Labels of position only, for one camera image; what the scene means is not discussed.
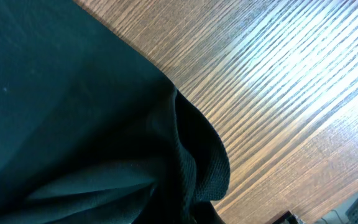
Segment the wooden surface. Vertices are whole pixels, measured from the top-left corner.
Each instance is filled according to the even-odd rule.
[[[210,120],[228,224],[311,223],[358,190],[358,0],[78,0]]]

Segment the dark green sweater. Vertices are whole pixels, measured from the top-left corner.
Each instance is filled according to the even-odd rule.
[[[213,127],[69,0],[0,0],[0,223],[220,223]]]

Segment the brown wooden floor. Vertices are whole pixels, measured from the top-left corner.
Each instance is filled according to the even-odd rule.
[[[358,0],[78,0],[210,120],[228,224],[311,223],[358,190]]]

